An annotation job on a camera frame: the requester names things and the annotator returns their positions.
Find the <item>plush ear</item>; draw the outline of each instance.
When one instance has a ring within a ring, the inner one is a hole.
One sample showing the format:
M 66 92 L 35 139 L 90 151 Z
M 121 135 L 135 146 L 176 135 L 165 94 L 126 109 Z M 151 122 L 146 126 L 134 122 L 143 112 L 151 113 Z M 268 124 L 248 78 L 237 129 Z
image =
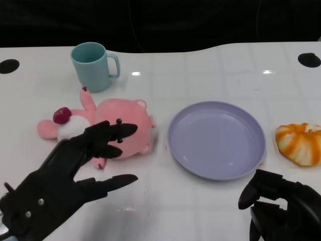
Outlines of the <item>plush ear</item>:
M 147 103 L 145 100 L 142 100 L 142 99 L 137 99 L 135 100 L 135 102 L 139 105 L 141 105 L 142 107 L 144 107 L 145 109 L 147 109 Z
M 92 99 L 90 92 L 87 90 L 87 87 L 82 88 L 80 92 L 80 101 L 85 110 L 96 110 L 95 102 Z

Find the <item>plush bunny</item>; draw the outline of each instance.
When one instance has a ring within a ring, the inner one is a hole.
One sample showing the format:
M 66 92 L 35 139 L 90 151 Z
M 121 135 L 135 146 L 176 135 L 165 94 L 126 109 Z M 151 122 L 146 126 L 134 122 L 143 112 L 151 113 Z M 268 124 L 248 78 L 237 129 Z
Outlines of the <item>plush bunny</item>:
M 114 125 L 117 119 L 121 119 L 122 123 L 136 124 L 138 129 L 132 136 L 124 138 L 122 143 L 109 142 L 123 151 L 119 158 L 152 150 L 151 129 L 156 125 L 153 117 L 148 116 L 144 100 L 107 99 L 96 107 L 90 92 L 84 87 L 80 92 L 80 101 L 84 110 L 64 107 L 54 113 L 54 120 L 42 120 L 37 126 L 39 136 L 60 141 L 80 135 L 85 128 L 99 122 L 109 121 Z M 104 158 L 93 158 L 92 162 L 99 169 L 106 166 Z

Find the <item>toy pumpkin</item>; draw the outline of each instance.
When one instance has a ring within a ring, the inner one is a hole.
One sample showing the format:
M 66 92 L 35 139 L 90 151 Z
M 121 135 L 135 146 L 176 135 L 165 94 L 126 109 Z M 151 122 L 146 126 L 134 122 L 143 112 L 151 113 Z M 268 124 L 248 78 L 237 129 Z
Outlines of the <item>toy pumpkin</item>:
M 308 123 L 280 126 L 275 140 L 280 152 L 298 165 L 321 163 L 321 126 Z

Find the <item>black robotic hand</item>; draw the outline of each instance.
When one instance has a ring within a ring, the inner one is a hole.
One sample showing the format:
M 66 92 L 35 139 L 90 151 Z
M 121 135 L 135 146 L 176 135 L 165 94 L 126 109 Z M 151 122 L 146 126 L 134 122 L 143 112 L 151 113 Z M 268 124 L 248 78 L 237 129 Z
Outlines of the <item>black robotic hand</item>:
M 42 166 L 0 200 L 2 222 L 9 229 L 0 240 L 15 236 L 19 241 L 42 241 L 70 218 L 83 204 L 107 196 L 138 178 L 120 175 L 103 182 L 94 178 L 75 182 L 79 168 L 93 157 L 115 158 L 122 150 L 108 145 L 134 134 L 136 125 L 111 126 L 105 121 L 87 128 L 84 134 L 61 141 Z
M 251 207 L 250 241 L 320 241 L 321 196 L 311 187 L 289 182 L 283 176 L 257 170 L 243 190 L 239 209 Z M 279 205 L 259 202 L 283 198 L 287 210 Z

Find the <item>white table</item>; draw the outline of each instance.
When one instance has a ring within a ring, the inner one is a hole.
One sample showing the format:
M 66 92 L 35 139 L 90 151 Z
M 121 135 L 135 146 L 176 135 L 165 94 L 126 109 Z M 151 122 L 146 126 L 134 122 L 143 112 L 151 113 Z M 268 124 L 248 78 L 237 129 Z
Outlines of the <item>white table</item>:
M 17 187 L 36 170 L 55 143 L 37 123 L 67 106 L 82 108 L 72 47 L 0 49 L 0 62 L 17 59 L 17 71 L 0 75 L 0 180 Z M 171 156 L 166 133 L 180 109 L 202 100 L 236 104 L 257 118 L 267 139 L 264 170 L 300 181 L 321 193 L 321 168 L 300 168 L 275 148 L 274 130 L 290 123 L 321 124 L 321 67 L 299 64 L 301 53 L 321 57 L 321 43 L 232 44 L 190 53 L 116 53 L 121 76 L 96 103 L 111 98 L 146 100 L 158 125 L 154 152 L 109 161 L 104 172 L 90 163 L 76 179 L 132 173 L 135 183 L 83 206 L 46 240 L 248 241 L 250 211 L 238 210 L 252 178 L 212 182 L 183 169 Z M 111 72 L 115 72 L 113 61 Z M 0 193 L 5 189 L 0 186 Z M 285 202 L 276 201 L 282 207 Z

